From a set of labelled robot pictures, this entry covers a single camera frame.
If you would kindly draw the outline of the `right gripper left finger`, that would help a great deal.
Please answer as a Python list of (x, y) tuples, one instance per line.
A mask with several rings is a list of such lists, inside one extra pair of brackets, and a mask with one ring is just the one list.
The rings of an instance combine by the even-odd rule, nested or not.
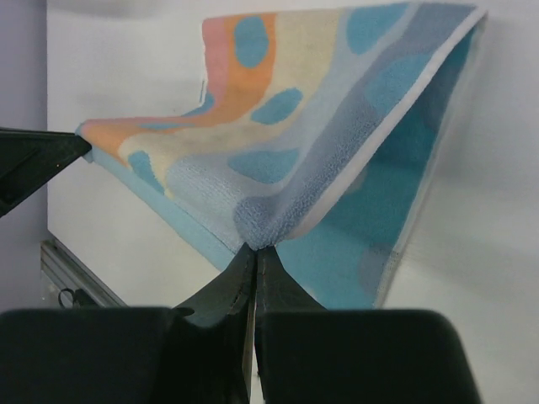
[(3, 313), (2, 402), (248, 402), (255, 258), (241, 247), (174, 308)]

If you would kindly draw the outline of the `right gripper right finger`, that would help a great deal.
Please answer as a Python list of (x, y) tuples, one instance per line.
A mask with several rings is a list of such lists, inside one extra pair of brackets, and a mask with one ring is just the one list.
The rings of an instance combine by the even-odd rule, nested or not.
[(461, 339), (427, 310), (330, 311), (257, 253), (254, 342), (267, 403), (479, 403)]

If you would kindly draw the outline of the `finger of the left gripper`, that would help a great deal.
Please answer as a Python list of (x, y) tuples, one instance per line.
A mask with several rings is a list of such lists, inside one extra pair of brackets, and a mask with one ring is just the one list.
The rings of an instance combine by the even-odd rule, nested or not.
[(6, 215), (63, 169), (92, 150), (69, 132), (1, 129), (1, 215)]

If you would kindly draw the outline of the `polka dot striped towel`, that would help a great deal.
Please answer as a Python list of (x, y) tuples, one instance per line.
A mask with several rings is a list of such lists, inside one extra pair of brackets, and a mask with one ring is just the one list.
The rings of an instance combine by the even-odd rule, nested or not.
[(275, 247), (322, 306), (371, 308), (486, 17), (412, 2), (209, 18), (197, 109), (87, 120), (77, 133), (216, 268), (243, 245)]

